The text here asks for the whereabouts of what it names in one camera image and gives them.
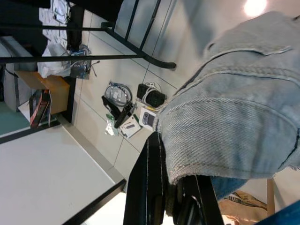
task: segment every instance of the tiled floor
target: tiled floor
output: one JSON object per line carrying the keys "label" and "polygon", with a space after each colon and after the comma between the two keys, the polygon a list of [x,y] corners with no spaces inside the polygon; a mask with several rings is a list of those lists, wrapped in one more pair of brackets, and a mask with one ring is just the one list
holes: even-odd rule
{"label": "tiled floor", "polygon": [[[125,1],[116,31],[124,35],[134,1]],[[149,22],[155,0],[140,0],[129,40],[139,45]],[[247,15],[244,9],[247,3]],[[162,69],[143,59],[103,60],[94,66],[97,76],[77,80],[74,125],[128,179],[150,131],[142,129],[130,139],[105,135],[107,110],[101,96],[109,81],[124,83],[136,95],[142,82],[155,81],[171,96],[200,66],[205,46],[225,30],[254,15],[277,10],[300,15],[298,0],[164,0],[144,47],[144,51],[164,61],[177,63],[176,70]],[[84,26],[100,27],[102,18],[86,11]],[[83,43],[92,54],[132,54],[132,51],[102,32],[84,32]]]}

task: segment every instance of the white plastic bag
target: white plastic bag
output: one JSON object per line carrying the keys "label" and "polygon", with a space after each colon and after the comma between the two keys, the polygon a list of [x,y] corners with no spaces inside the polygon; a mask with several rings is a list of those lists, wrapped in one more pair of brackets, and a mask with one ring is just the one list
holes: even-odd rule
{"label": "white plastic bag", "polygon": [[[67,51],[61,44],[49,44],[47,45],[43,56],[64,56],[67,55]],[[57,76],[70,76],[70,62],[38,62],[37,63],[38,72],[43,78],[50,75]]]}

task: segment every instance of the denim jacket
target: denim jacket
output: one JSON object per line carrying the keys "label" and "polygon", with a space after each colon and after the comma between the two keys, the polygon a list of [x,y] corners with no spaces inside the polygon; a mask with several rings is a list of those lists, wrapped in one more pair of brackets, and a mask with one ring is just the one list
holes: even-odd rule
{"label": "denim jacket", "polygon": [[173,184],[192,174],[220,177],[213,183],[226,183],[218,187],[225,195],[247,179],[299,167],[299,20],[266,13],[210,43],[154,127]]}

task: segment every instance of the plastic bag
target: plastic bag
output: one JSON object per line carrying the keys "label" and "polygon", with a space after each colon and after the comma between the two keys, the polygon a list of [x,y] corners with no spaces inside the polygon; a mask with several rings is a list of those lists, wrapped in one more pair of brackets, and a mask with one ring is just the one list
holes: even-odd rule
{"label": "plastic bag", "polygon": [[[42,56],[63,56],[68,54],[67,51],[61,44],[49,44],[47,45]],[[69,61],[63,62],[38,62],[37,63],[38,72],[43,78],[50,75],[57,76],[70,76],[71,68]]]}
{"label": "plastic bag", "polygon": [[117,136],[118,135],[118,129],[114,128],[114,117],[112,115],[106,114],[107,122],[106,122],[106,128],[105,128],[105,134],[111,135],[111,136]]}

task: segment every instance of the black metal chair frame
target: black metal chair frame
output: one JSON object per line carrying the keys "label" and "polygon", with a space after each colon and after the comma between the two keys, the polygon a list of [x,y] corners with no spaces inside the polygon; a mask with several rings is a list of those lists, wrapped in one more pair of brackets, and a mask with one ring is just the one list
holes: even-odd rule
{"label": "black metal chair frame", "polygon": [[101,24],[101,28],[86,28],[86,27],[58,27],[58,26],[42,26],[42,25],[27,25],[27,24],[1,24],[1,29],[23,29],[23,30],[68,30],[68,31],[103,31],[109,34],[114,39],[121,42],[131,51],[136,54],[132,55],[90,55],[90,56],[59,56],[59,57],[0,57],[0,64],[6,63],[27,63],[27,62],[53,62],[53,61],[72,61],[72,60],[118,60],[118,59],[135,59],[135,58],[143,58],[149,63],[161,67],[173,69],[176,68],[176,64],[173,62],[163,62],[157,60],[147,53],[143,52],[143,47],[146,43],[147,37],[155,20],[158,7],[161,0],[157,0],[151,20],[148,24],[147,30],[139,47],[136,47],[132,43],[128,41],[128,37],[130,34],[130,30],[132,27],[132,23],[135,17],[135,12],[139,3],[139,0],[135,0],[135,5],[133,8],[133,12],[131,14],[131,18],[129,21],[129,25],[127,28],[127,32],[125,37],[120,36],[114,31],[115,23],[112,22],[103,22]]}

